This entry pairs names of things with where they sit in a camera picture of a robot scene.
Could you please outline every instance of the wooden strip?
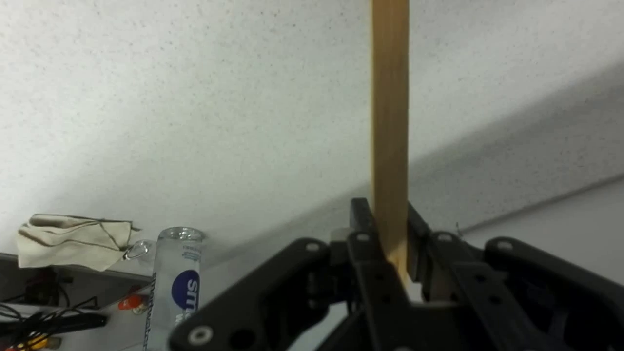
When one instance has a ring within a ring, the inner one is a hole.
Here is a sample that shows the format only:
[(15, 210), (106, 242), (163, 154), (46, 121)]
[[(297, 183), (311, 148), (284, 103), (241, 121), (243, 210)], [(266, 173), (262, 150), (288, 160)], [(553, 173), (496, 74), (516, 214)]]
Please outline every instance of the wooden strip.
[(371, 0), (371, 209), (405, 279), (409, 0)]

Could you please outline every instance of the clear plastic bottle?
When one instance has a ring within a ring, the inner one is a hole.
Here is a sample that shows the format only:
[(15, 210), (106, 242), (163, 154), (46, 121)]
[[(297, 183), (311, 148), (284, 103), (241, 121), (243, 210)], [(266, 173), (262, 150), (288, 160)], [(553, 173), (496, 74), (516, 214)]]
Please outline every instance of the clear plastic bottle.
[(173, 327), (198, 308), (198, 269), (206, 234), (186, 226), (159, 232), (143, 351), (165, 351)]

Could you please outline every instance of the black machine part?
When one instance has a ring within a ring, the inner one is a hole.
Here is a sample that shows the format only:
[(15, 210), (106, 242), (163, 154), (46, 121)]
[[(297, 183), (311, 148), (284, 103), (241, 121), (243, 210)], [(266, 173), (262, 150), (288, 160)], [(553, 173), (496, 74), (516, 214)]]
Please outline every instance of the black machine part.
[(512, 238), (477, 249), (409, 207), (409, 302), (364, 199), (342, 242), (295, 240), (210, 300), (171, 351), (284, 351), (331, 304), (346, 318), (321, 351), (624, 351), (624, 288)]

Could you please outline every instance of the screw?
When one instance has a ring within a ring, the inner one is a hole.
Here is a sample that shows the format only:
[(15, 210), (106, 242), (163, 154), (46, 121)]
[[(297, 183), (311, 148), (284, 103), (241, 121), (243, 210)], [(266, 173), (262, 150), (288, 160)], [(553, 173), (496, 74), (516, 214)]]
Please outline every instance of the screw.
[(188, 333), (188, 343), (192, 347), (206, 345), (210, 339), (212, 339), (212, 329), (208, 326), (198, 326)]
[(438, 242), (451, 242), (451, 236), (449, 234), (438, 234), (436, 240)]
[(512, 249), (512, 242), (498, 242), (498, 244), (494, 244), (494, 248), (498, 248), (498, 249)]
[(319, 249), (319, 244), (309, 242), (309, 244), (305, 246), (305, 249), (307, 249), (307, 251), (317, 251), (317, 249)]

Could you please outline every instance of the bottle label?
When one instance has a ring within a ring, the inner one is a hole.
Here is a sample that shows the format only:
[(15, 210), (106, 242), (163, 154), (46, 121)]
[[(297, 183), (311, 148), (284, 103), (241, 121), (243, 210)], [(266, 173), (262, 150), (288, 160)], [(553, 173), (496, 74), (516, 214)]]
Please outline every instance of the bottle label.
[(182, 271), (171, 285), (173, 302), (182, 310), (196, 310), (198, 304), (198, 273)]

